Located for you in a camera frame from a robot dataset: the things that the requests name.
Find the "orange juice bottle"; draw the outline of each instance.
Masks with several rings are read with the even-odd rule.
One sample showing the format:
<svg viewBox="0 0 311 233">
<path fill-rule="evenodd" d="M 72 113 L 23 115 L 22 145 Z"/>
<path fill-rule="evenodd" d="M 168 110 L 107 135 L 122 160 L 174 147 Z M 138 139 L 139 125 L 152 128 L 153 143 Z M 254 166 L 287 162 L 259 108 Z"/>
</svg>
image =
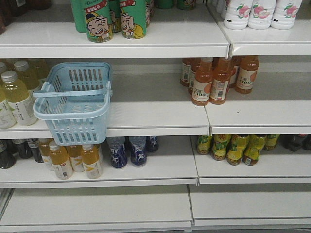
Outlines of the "orange juice bottle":
<svg viewBox="0 0 311 233">
<path fill-rule="evenodd" d="M 195 74 L 192 93 L 192 103 L 195 105 L 205 106 L 208 104 L 213 82 L 212 62 L 213 58 L 211 57 L 202 58 L 200 67 Z"/>
<path fill-rule="evenodd" d="M 253 82 L 256 79 L 259 61 L 257 55 L 245 56 L 241 61 L 240 71 L 235 90 L 241 94 L 252 92 Z"/>
<path fill-rule="evenodd" d="M 220 58 L 213 71 L 214 80 L 209 96 L 209 102 L 213 104 L 223 104 L 225 102 L 225 95 L 229 86 L 231 73 L 231 58 Z"/>
</svg>

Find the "bottle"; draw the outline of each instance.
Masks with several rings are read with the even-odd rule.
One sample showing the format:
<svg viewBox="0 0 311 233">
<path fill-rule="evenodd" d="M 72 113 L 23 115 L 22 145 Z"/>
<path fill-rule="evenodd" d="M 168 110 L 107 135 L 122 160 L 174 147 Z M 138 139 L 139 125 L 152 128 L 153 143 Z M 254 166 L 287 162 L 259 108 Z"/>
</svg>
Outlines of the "bottle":
<svg viewBox="0 0 311 233">
<path fill-rule="evenodd" d="M 287 30 L 293 27 L 302 0 L 277 0 L 271 27 Z"/>
<path fill-rule="evenodd" d="M 5 140 L 0 140 L 0 168 L 8 169 L 16 162 L 15 157 L 8 150 Z"/>
<path fill-rule="evenodd" d="M 230 0 L 224 24 L 227 28 L 241 30 L 247 26 L 253 0 Z"/>
<path fill-rule="evenodd" d="M 49 147 L 56 176 L 62 180 L 68 179 L 72 176 L 73 170 L 65 147 L 59 146 L 54 140 L 49 142 Z"/>
<path fill-rule="evenodd" d="M 195 105 L 205 106 L 208 104 L 213 81 L 212 62 L 213 58 L 202 58 L 200 67 L 195 74 L 192 93 L 192 103 Z"/>
<path fill-rule="evenodd" d="M 124 167 L 127 164 L 125 137 L 108 137 L 107 143 L 111 150 L 111 165 L 115 168 Z"/>
<path fill-rule="evenodd" d="M 69 155 L 72 169 L 76 172 L 84 171 L 82 163 L 82 147 L 81 145 L 77 146 L 66 146 L 67 154 Z"/>
<path fill-rule="evenodd" d="M 189 85 L 188 85 L 188 92 L 192 95 L 193 93 L 193 86 L 195 81 L 195 74 L 196 71 L 199 69 L 201 64 L 201 58 L 194 58 L 191 63 L 190 72 L 189 72 Z"/>
<path fill-rule="evenodd" d="M 209 96 L 209 102 L 223 104 L 232 74 L 231 58 L 220 58 L 217 67 L 213 71 L 213 84 Z"/>
<path fill-rule="evenodd" d="M 47 169 L 50 171 L 54 171 L 52 160 L 50 158 L 49 143 L 51 141 L 52 141 L 51 138 L 39 138 L 39 149 L 40 149 L 43 162 L 47 166 Z"/>
<path fill-rule="evenodd" d="M 269 28 L 275 6 L 276 0 L 253 0 L 247 25 L 260 30 Z"/>
<path fill-rule="evenodd" d="M 267 135 L 265 134 L 252 134 L 250 136 L 250 141 L 243 155 L 243 162 L 247 165 L 254 165 L 258 162 L 260 152 L 264 147 L 267 140 Z"/>
<path fill-rule="evenodd" d="M 189 86 L 189 80 L 190 80 L 190 69 L 191 69 L 191 63 L 193 61 L 193 58 L 183 58 L 183 71 L 182 75 L 180 77 L 180 84 L 183 86 Z"/>
<path fill-rule="evenodd" d="M 241 56 L 232 57 L 232 74 L 229 81 L 229 88 L 235 87 L 235 83 L 237 82 L 237 77 L 240 71 L 241 60 Z"/>
<path fill-rule="evenodd" d="M 241 61 L 240 71 L 235 90 L 241 94 L 252 92 L 253 82 L 256 79 L 259 67 L 258 56 L 245 56 Z"/>
<path fill-rule="evenodd" d="M 26 85 L 18 79 L 14 71 L 6 71 L 1 77 L 4 81 L 4 93 L 15 120 L 22 126 L 34 124 L 37 121 L 33 110 L 34 102 Z"/>
<path fill-rule="evenodd" d="M 131 162 L 135 166 L 142 166 L 147 161 L 146 139 L 145 136 L 129 137 L 131 143 Z"/>
<path fill-rule="evenodd" d="M 31 154 L 37 163 L 43 163 L 43 158 L 39 149 L 39 140 L 36 138 L 26 139 L 26 142 L 30 148 Z"/>
<path fill-rule="evenodd" d="M 15 62 L 14 68 L 18 74 L 18 78 L 25 83 L 31 96 L 33 96 L 33 92 L 39 91 L 41 89 L 37 74 L 33 68 L 30 68 L 27 61 L 21 60 Z"/>
<path fill-rule="evenodd" d="M 102 166 L 97 148 L 92 144 L 82 145 L 82 162 L 86 175 L 90 179 L 96 179 L 102 175 Z"/>
<path fill-rule="evenodd" d="M 30 148 L 25 139 L 12 139 L 12 142 L 15 144 L 20 158 L 28 159 L 32 157 Z"/>
</svg>

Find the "shopping basket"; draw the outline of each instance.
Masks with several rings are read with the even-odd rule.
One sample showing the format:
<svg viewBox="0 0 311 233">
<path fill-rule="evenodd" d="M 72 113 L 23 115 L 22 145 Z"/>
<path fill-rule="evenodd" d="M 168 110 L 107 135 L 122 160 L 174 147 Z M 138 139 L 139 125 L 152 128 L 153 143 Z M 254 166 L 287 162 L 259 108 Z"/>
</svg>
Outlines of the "shopping basket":
<svg viewBox="0 0 311 233">
<path fill-rule="evenodd" d="M 60 63 L 34 93 L 35 116 L 59 145 L 98 144 L 106 139 L 112 82 L 110 64 Z"/>
</svg>

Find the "plastic bottle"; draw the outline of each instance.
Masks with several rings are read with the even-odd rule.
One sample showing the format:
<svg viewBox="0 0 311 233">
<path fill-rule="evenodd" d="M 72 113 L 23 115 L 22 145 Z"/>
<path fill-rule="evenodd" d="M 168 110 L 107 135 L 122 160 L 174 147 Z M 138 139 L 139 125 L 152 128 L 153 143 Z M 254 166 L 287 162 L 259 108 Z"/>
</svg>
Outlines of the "plastic bottle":
<svg viewBox="0 0 311 233">
<path fill-rule="evenodd" d="M 22 159 L 32 157 L 30 148 L 25 139 L 12 139 L 12 142 L 15 144 L 18 154 Z"/>
<path fill-rule="evenodd" d="M 242 58 L 239 75 L 234 88 L 237 92 L 241 94 L 248 94 L 252 92 L 258 67 L 259 61 L 257 55 L 245 56 Z"/>
<path fill-rule="evenodd" d="M 124 167 L 127 164 L 125 137 L 108 137 L 107 143 L 111 150 L 111 165 L 115 168 Z"/>
<path fill-rule="evenodd" d="M 248 26 L 253 29 L 269 28 L 275 6 L 276 0 L 253 0 Z"/>
<path fill-rule="evenodd" d="M 30 68 L 27 61 L 21 60 L 15 62 L 14 68 L 18 74 L 18 78 L 25 83 L 27 90 L 31 96 L 33 96 L 33 92 L 39 91 L 41 89 L 37 74 L 33 68 Z"/>
<path fill-rule="evenodd" d="M 302 0 L 277 0 L 271 27 L 290 29 L 293 27 Z"/>
<path fill-rule="evenodd" d="M 227 28 L 241 30 L 247 26 L 253 0 L 230 0 L 224 24 Z"/>
<path fill-rule="evenodd" d="M 190 67 L 190 73 L 189 73 L 189 85 L 188 85 L 188 92 L 190 94 L 193 93 L 193 86 L 194 86 L 194 81 L 195 81 L 195 74 L 196 71 L 199 69 L 201 64 L 201 58 L 194 58 L 191 67 Z"/>
<path fill-rule="evenodd" d="M 76 172 L 84 171 L 83 163 L 82 163 L 82 147 L 81 145 L 76 146 L 66 146 L 67 153 L 70 157 L 70 162 L 72 169 Z"/>
<path fill-rule="evenodd" d="M 231 58 L 220 58 L 217 67 L 213 71 L 213 84 L 209 96 L 209 102 L 223 104 L 232 74 Z"/>
<path fill-rule="evenodd" d="M 97 148 L 92 144 L 82 145 L 82 162 L 86 175 L 90 179 L 96 179 L 102 175 L 102 166 Z"/>
<path fill-rule="evenodd" d="M 54 171 L 52 160 L 50 158 L 49 142 L 51 141 L 52 141 L 51 138 L 39 138 L 39 149 L 43 162 L 47 166 L 47 169 L 50 171 Z"/>
<path fill-rule="evenodd" d="M 62 180 L 68 179 L 73 170 L 65 147 L 56 144 L 54 140 L 49 143 L 49 147 L 56 176 Z"/>
<path fill-rule="evenodd" d="M 3 90 L 15 120 L 23 126 L 34 124 L 37 121 L 33 110 L 34 102 L 26 85 L 18 79 L 14 71 L 6 71 L 1 77 L 4 81 Z"/>
<path fill-rule="evenodd" d="M 16 162 L 15 157 L 8 150 L 5 140 L 0 140 L 0 168 L 8 169 Z"/>
<path fill-rule="evenodd" d="M 200 67 L 195 74 L 192 93 L 192 103 L 195 105 L 205 106 L 208 104 L 213 81 L 212 62 L 213 58 L 202 58 Z"/>
<path fill-rule="evenodd" d="M 142 166 L 147 161 L 146 155 L 146 137 L 134 136 L 129 137 L 131 143 L 131 162 L 135 166 Z"/>
</svg>

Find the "yellow bottle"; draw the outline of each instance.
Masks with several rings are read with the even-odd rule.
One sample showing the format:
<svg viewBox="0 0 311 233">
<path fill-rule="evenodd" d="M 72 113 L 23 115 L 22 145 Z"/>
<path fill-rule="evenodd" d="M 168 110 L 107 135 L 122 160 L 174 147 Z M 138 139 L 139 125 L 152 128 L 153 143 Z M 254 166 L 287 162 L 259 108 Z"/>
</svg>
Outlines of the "yellow bottle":
<svg viewBox="0 0 311 233">
<path fill-rule="evenodd" d="M 55 174 L 62 180 L 68 179 L 73 170 L 65 147 L 59 146 L 54 140 L 49 143 L 49 147 Z"/>
<path fill-rule="evenodd" d="M 34 102 L 26 85 L 18 79 L 14 71 L 6 71 L 1 77 L 4 82 L 3 90 L 15 120 L 23 126 L 34 124 L 37 121 L 33 110 Z"/>
<path fill-rule="evenodd" d="M 82 164 L 82 157 L 81 157 L 81 150 L 82 150 L 81 145 L 66 146 L 66 150 L 70 157 L 73 170 L 76 172 L 84 171 L 84 167 Z"/>
<path fill-rule="evenodd" d="M 96 179 L 102 175 L 102 166 L 97 148 L 92 144 L 82 145 L 82 162 L 84 170 L 90 179 Z"/>
</svg>

